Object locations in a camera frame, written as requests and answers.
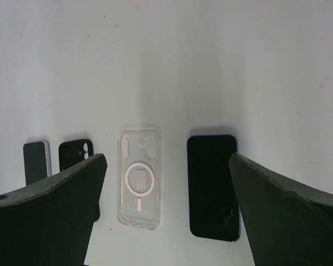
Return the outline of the blue smartphone black screen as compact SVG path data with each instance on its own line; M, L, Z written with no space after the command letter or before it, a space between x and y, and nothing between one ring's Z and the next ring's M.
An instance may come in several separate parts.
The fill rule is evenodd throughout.
M229 160L237 151L231 135L192 136L186 144L189 226L196 237L235 242L239 205Z

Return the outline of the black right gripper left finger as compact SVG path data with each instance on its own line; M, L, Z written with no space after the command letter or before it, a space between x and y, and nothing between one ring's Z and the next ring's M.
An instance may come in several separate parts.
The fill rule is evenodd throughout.
M0 265L84 265L107 170L96 154L0 195Z

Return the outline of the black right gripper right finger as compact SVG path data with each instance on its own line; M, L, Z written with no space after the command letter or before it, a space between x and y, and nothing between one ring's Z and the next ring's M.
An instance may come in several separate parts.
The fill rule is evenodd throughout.
M333 265L333 194L240 154L229 166L255 265Z

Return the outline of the white-edged smartphone black screen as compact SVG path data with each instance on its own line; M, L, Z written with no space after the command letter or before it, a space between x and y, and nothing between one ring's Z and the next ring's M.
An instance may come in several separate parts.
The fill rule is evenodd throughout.
M46 140L23 145L26 186L52 175L49 143Z

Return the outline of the black silicone phone case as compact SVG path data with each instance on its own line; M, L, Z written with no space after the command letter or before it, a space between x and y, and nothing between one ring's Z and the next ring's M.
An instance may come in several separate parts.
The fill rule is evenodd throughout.
M63 142L59 145L58 155L59 171L62 172L93 156L93 143L89 139Z

